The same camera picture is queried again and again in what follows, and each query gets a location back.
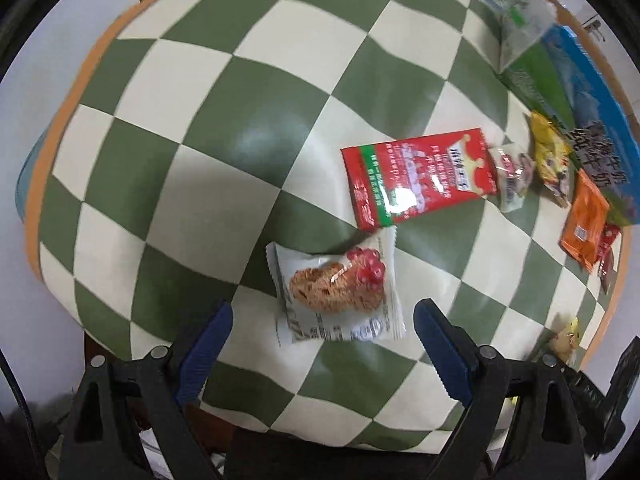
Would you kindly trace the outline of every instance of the floor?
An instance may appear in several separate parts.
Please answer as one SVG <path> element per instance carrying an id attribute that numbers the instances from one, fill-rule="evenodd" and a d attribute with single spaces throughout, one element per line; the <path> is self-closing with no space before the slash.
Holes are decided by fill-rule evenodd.
<path id="1" fill-rule="evenodd" d="M 136 1 L 61 0 L 34 31 L 0 84 L 0 116 L 4 126 L 4 150 L 0 153 L 0 171 L 4 177 L 0 186 L 0 287 L 5 301 L 13 305 L 10 322 L 5 319 L 5 328 L 0 330 L 0 344 L 27 399 L 36 403 L 45 403 L 75 387 L 82 373 L 81 360 L 73 362 L 67 370 L 60 370 L 57 359 L 52 356 L 77 352 L 76 347 L 82 345 L 82 334 L 33 279 L 26 265 L 22 226 L 13 213 L 13 187 L 24 158 L 64 99 L 79 63 L 102 31 Z M 592 9 L 584 0 L 560 1 L 579 19 L 593 19 Z M 640 75 L 630 69 L 628 56 L 614 48 L 614 38 L 607 36 L 606 43 L 601 47 L 640 112 Z M 633 253 L 638 252 L 640 242 L 635 242 Z M 632 260 L 629 272 L 639 270 L 640 262 L 634 264 Z M 620 352 L 635 334 L 634 327 L 640 324 L 640 314 L 633 302 L 635 292 L 635 286 L 629 283 L 601 348 L 587 368 L 587 373 L 604 390 Z M 23 350 L 26 342 L 31 349 L 27 353 Z M 5 391 L 0 390 L 3 411 L 10 406 L 7 399 Z M 636 391 L 625 412 L 627 426 L 635 426 L 639 418 L 640 391 Z M 615 454 L 602 456 L 591 464 L 590 478 L 599 478 Z"/>

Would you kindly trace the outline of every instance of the clear plastic bag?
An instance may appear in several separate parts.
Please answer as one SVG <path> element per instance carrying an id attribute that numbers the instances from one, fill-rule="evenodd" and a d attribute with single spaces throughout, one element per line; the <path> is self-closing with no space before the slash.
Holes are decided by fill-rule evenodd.
<path id="1" fill-rule="evenodd" d="M 516 144 L 497 146 L 489 150 L 497 173 L 500 191 L 500 211 L 520 209 L 533 179 L 535 163 Z"/>
<path id="2" fill-rule="evenodd" d="M 396 228 L 378 231 L 346 254 L 306 254 L 275 242 L 267 261 L 283 313 L 281 343 L 401 338 L 405 333 L 396 292 Z"/>

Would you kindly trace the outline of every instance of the table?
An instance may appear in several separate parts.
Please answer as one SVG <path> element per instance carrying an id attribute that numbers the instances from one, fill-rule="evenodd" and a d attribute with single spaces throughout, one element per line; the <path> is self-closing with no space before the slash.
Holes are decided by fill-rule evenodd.
<path id="1" fill-rule="evenodd" d="M 509 358 L 577 316 L 579 365 L 612 292 L 558 246 L 568 211 L 534 187 L 505 216 L 488 197 L 400 225 L 408 335 L 395 341 L 279 346 L 264 248 L 341 253 L 365 236 L 341 147 L 480 126 L 491 146 L 528 148 L 528 110 L 495 74 L 498 35 L 480 0 L 143 0 L 98 41 L 47 134 L 27 203 L 35 272 L 121 358 L 229 300 L 234 329 L 201 397 L 238 426 L 438 452 L 462 407 L 414 304 L 433 298 Z"/>

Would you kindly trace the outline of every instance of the cracker package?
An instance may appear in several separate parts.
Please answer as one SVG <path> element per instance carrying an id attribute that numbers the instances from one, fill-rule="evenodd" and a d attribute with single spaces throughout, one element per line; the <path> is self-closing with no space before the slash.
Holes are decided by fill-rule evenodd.
<path id="1" fill-rule="evenodd" d="M 531 113 L 538 174 L 562 207 L 569 205 L 569 152 L 558 130 L 542 114 Z"/>
<path id="2" fill-rule="evenodd" d="M 494 160 L 500 191 L 500 211 L 520 209 L 533 179 L 535 163 L 516 144 L 496 146 L 489 150 Z"/>
<path id="3" fill-rule="evenodd" d="M 609 203 L 584 170 L 577 174 L 574 203 L 564 225 L 560 244 L 588 272 L 598 257 L 600 236 Z"/>
<path id="4" fill-rule="evenodd" d="M 342 157 L 363 230 L 496 192 L 480 128 L 344 148 Z"/>
<path id="5" fill-rule="evenodd" d="M 312 255 L 269 244 L 267 261 L 283 304 L 276 325 L 280 341 L 402 337 L 395 244 L 395 227 L 378 231 L 342 255 Z"/>

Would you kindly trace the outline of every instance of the black cable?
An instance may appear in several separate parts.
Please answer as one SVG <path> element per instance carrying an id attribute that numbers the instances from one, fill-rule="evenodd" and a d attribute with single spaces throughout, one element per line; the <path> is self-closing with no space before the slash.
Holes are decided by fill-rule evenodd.
<path id="1" fill-rule="evenodd" d="M 47 467 L 44 463 L 42 449 L 40 448 L 40 444 L 36 436 L 36 430 L 33 425 L 33 419 L 31 418 L 31 412 L 29 411 L 27 401 L 24 399 L 24 395 L 22 394 L 20 386 L 18 385 L 18 381 L 15 380 L 14 373 L 12 372 L 9 363 L 2 353 L 2 349 L 0 349 L 0 370 L 2 370 L 2 374 L 4 375 L 6 382 L 11 388 L 11 392 L 15 397 L 15 402 L 18 403 L 18 408 L 20 409 L 20 412 L 22 413 L 22 416 L 27 424 L 27 437 L 31 446 L 31 453 L 33 454 L 35 471 L 43 480 L 48 479 L 49 474 L 47 473 Z"/>

